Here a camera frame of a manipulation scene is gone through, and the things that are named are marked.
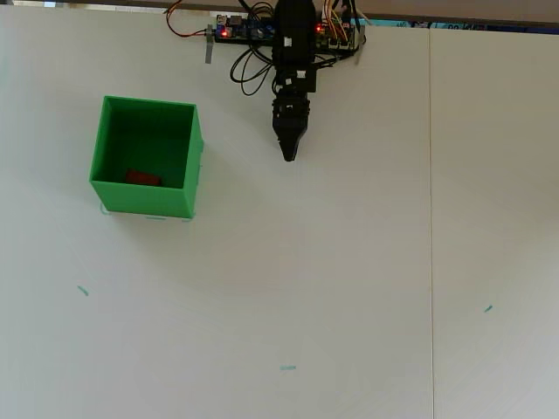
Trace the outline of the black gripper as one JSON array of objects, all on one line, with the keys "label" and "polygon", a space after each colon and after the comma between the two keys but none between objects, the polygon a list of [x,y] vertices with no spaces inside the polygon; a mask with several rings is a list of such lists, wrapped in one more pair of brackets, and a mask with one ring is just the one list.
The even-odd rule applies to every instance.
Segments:
[{"label": "black gripper", "polygon": [[[302,136],[307,131],[310,100],[307,96],[316,92],[317,69],[315,65],[276,65],[273,78],[273,130],[277,135],[285,161],[294,161]],[[288,103],[294,101],[293,145],[291,111]]]}]

